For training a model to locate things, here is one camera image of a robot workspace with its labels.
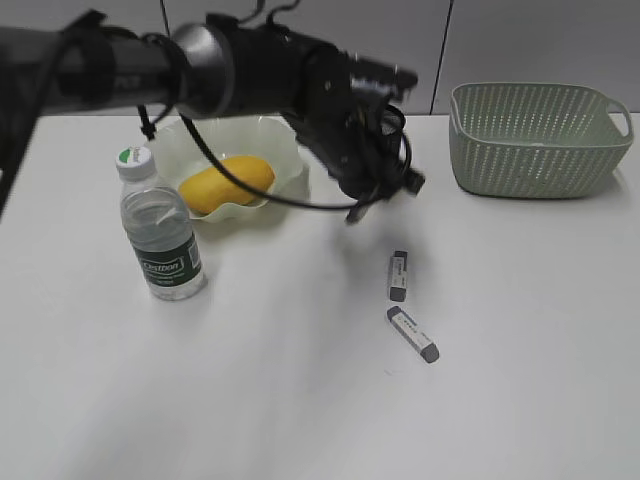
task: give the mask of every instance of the clear water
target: clear water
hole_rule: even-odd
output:
[[[131,244],[146,252],[179,247],[193,233],[182,198],[175,190],[162,185],[157,177],[125,183],[120,213]],[[198,293],[206,284],[206,277],[201,269],[198,275],[177,287],[147,284],[151,292],[163,300],[181,300]]]

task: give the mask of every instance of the gray wall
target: gray wall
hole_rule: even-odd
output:
[[[640,1],[456,0],[437,92],[468,82],[594,87],[640,111]]]
[[[162,31],[159,0],[0,0],[0,24],[56,29],[88,8],[142,33]],[[246,15],[254,0],[165,0],[172,26],[207,11]],[[268,0],[267,5],[280,0]],[[279,19],[340,48],[418,72],[405,109],[428,113],[449,0],[303,0]],[[640,111],[640,0],[455,0],[434,113],[478,81],[589,85]]]

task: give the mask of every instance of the plastic basket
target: plastic basket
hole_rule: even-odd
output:
[[[622,134],[609,110],[621,111]],[[633,143],[627,109],[591,88],[535,83],[462,85],[451,93],[456,181],[479,195],[588,195]]]

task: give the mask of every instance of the basket handle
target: basket handle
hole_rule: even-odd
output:
[[[607,113],[609,112],[609,107],[615,107],[616,110],[619,110],[622,115],[624,115],[625,121],[627,122],[627,134],[623,135],[623,138],[633,138],[633,122],[631,121],[631,115],[629,114],[629,110],[622,103],[613,98],[609,98],[609,104],[607,105]]]

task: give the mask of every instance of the table surface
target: table surface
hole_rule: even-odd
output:
[[[43,120],[0,225],[0,477],[637,479],[640,146],[599,195],[501,200],[447,129],[409,119],[427,184],[357,226],[197,225],[211,281],[164,303],[120,226],[137,119]],[[431,365],[385,318],[395,249]]]

